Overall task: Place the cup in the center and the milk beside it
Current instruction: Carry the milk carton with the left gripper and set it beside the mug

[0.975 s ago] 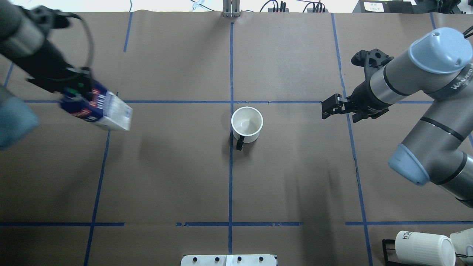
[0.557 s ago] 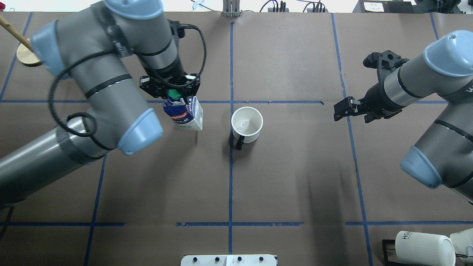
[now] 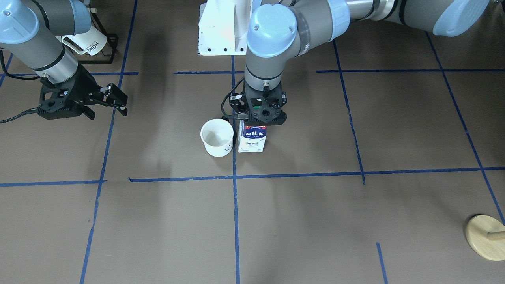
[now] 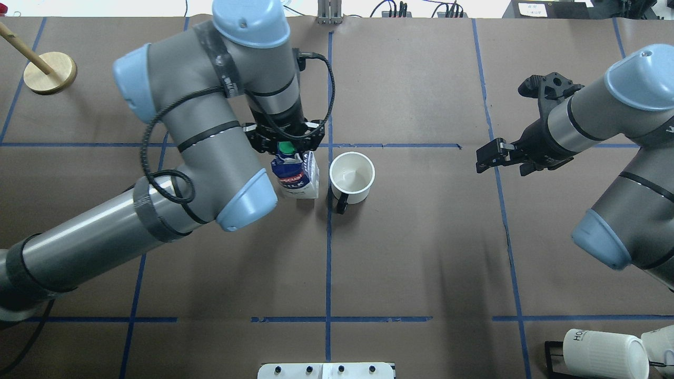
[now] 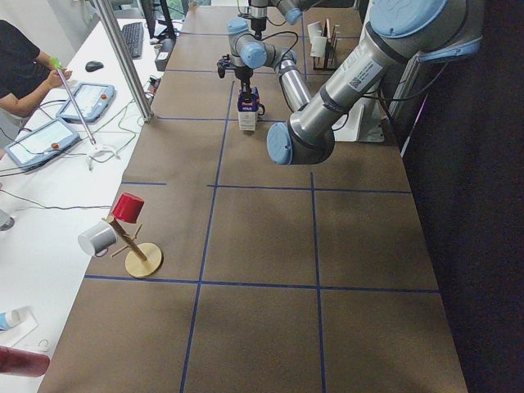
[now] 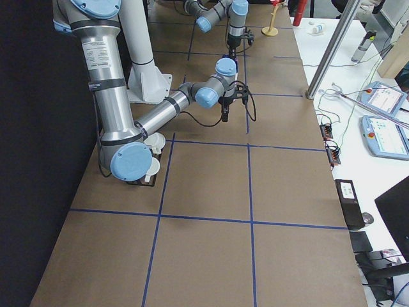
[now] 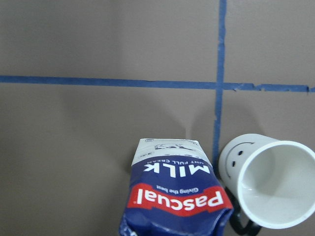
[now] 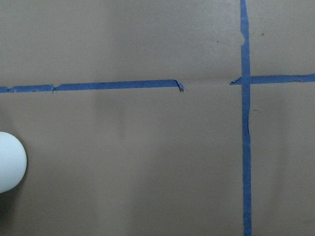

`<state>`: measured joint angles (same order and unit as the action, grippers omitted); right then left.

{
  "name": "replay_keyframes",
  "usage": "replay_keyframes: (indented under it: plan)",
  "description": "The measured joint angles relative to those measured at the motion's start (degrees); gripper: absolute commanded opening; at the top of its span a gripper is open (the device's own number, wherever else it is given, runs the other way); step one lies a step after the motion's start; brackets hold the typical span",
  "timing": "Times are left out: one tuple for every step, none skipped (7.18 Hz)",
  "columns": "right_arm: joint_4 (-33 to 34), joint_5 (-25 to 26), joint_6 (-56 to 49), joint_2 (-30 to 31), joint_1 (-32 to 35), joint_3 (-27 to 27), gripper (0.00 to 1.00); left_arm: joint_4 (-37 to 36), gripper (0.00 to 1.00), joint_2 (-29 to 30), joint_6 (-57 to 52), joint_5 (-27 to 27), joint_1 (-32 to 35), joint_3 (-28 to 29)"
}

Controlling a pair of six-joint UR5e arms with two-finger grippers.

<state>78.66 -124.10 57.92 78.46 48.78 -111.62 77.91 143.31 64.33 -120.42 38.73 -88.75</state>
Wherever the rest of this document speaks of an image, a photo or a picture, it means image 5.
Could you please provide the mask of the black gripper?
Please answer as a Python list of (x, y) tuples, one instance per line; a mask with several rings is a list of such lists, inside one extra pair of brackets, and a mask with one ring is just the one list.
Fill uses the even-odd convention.
[(237, 67), (234, 74), (241, 83), (241, 92), (243, 94), (244, 102), (251, 102), (251, 77), (253, 76), (253, 69), (249, 67)]

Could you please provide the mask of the second grey blue robot arm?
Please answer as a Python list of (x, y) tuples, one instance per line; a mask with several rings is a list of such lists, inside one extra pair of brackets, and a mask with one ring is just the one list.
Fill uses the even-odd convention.
[(294, 25), (311, 7), (320, 4), (318, 0), (256, 0), (249, 1), (247, 7), (238, 8), (238, 16), (251, 22), (251, 29), (257, 40), (262, 39), (262, 33), (266, 30), (268, 8), (275, 7), (284, 17), (283, 24)]

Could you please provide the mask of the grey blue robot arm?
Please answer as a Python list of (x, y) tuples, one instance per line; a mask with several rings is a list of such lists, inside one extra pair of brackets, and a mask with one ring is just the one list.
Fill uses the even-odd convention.
[(312, 165), (325, 161), (335, 144), (333, 125), (396, 64), (415, 55), (422, 61), (444, 62), (471, 56), (482, 38), (483, 1), (371, 1), (359, 45), (330, 79), (311, 96), (289, 48), (264, 43), (246, 19), (227, 23), (230, 55), (218, 62), (218, 73), (233, 70), (247, 82), (253, 70), (272, 68), (292, 114), (273, 124), (267, 151), (278, 165)]

